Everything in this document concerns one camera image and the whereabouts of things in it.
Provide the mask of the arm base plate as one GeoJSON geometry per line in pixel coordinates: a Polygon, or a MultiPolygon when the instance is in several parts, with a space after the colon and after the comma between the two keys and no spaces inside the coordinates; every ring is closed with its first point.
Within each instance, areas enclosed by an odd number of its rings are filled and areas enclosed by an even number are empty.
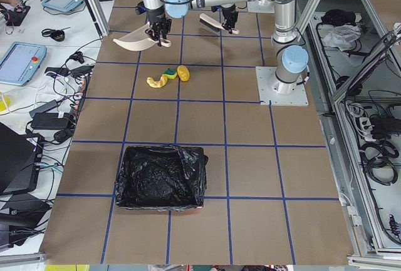
{"type": "Polygon", "coordinates": [[[274,14],[274,1],[255,0],[247,2],[247,11],[249,13],[274,14]]]}
{"type": "Polygon", "coordinates": [[[256,79],[261,105],[308,106],[309,104],[301,74],[295,83],[287,84],[277,79],[275,66],[257,66],[256,79]]]}

